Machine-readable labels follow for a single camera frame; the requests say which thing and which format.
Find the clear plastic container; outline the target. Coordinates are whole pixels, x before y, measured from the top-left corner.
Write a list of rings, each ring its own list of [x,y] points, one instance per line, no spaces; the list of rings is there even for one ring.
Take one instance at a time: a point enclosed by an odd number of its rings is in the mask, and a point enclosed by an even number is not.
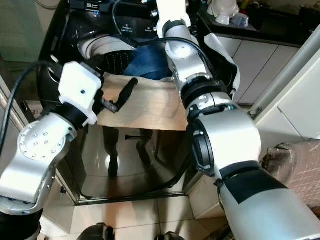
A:
[[[249,28],[250,23],[249,23],[249,16],[243,13],[236,13],[230,18],[230,23],[231,25],[237,26],[239,28]]]

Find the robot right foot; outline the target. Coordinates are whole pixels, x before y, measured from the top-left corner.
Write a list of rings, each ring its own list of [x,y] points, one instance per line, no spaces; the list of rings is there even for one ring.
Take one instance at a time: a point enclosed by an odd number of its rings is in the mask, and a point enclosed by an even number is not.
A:
[[[155,240],[185,240],[185,238],[173,231],[167,231],[167,233],[158,235]]]

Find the brown checked fabric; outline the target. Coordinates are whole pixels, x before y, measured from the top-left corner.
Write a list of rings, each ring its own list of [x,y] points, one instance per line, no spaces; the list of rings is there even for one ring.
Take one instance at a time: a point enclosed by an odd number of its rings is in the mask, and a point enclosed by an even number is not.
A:
[[[320,140],[283,142],[269,148],[262,167],[311,208],[320,208]]]

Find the white cabinet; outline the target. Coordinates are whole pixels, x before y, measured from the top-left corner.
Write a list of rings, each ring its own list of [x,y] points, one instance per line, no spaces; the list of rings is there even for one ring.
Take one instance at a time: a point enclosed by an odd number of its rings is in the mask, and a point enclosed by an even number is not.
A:
[[[240,83],[233,97],[239,105],[253,105],[290,62],[301,45],[217,34],[238,66]]]

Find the blue denim garment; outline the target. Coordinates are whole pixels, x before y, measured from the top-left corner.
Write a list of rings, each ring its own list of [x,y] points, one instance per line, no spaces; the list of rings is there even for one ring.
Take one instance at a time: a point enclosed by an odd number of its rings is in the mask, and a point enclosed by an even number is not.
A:
[[[138,47],[133,52],[132,61],[125,67],[122,75],[154,81],[172,77],[173,73],[169,68],[164,43]]]

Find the black top-load washing machine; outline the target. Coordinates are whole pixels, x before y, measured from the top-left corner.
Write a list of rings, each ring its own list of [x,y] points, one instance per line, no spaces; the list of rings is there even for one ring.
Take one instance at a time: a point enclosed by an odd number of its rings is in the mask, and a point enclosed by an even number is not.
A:
[[[121,43],[156,38],[150,7],[122,0],[116,13],[70,9],[62,0],[46,33],[39,59],[63,64],[94,58],[100,73],[122,75],[135,49],[117,50]],[[194,171],[185,159],[185,131],[90,125],[83,128],[57,171],[67,190],[81,201],[135,201],[169,194],[183,174]]]

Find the white plastic bottle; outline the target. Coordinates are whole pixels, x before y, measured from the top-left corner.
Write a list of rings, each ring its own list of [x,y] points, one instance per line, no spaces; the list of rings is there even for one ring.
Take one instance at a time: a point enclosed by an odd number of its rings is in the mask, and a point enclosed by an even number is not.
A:
[[[220,25],[229,25],[239,11],[237,0],[211,0],[206,10]]]

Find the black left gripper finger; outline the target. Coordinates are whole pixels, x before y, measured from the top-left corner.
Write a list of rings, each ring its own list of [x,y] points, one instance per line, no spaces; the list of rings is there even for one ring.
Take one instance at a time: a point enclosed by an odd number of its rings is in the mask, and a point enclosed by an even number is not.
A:
[[[133,77],[131,80],[125,85],[125,87],[119,92],[118,100],[115,103],[116,109],[121,110],[124,107],[128,99],[131,97],[135,86],[138,84],[138,79]]]

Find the black box on washer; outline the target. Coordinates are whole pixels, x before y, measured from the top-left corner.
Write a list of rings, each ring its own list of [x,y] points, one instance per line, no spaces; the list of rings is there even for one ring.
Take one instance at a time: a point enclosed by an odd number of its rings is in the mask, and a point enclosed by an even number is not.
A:
[[[117,0],[68,0],[70,9],[108,13]]]

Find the grey metal pole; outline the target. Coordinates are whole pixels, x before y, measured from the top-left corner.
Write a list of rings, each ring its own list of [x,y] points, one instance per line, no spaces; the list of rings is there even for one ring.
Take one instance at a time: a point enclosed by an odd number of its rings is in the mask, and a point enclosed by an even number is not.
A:
[[[272,83],[263,90],[262,94],[256,99],[248,114],[252,119],[257,119],[258,115],[273,101],[276,96],[289,84],[291,80],[306,66],[307,62],[320,50],[320,25],[313,34],[307,39],[302,47],[291,58]]]

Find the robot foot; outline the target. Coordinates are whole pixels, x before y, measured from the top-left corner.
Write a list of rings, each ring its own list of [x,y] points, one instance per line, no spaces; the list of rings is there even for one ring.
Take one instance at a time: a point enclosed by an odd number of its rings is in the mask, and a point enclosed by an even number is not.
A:
[[[158,235],[155,240],[185,240],[185,238],[173,231],[167,231],[167,233]]]
[[[115,240],[114,228],[99,222],[84,229],[77,240]]]

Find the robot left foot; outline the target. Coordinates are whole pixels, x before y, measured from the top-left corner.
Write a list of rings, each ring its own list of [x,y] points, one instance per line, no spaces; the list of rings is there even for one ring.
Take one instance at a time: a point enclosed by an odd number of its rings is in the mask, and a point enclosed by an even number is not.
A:
[[[115,240],[114,228],[99,222],[84,229],[77,240]]]

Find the white cloth draped on washer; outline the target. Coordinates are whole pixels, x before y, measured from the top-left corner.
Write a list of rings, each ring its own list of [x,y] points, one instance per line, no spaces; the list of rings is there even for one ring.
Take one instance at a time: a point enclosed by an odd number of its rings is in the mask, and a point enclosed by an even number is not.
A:
[[[215,80],[221,82],[231,100],[237,102],[238,89],[242,82],[238,65],[214,33],[205,35],[202,38],[202,43],[205,45],[205,53],[212,64]]]

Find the beige cloth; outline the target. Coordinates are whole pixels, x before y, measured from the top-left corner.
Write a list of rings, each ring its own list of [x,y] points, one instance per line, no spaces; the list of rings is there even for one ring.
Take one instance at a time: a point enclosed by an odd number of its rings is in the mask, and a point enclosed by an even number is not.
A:
[[[137,78],[130,98],[117,112],[103,110],[97,124],[112,128],[185,131],[186,110],[174,83]]]

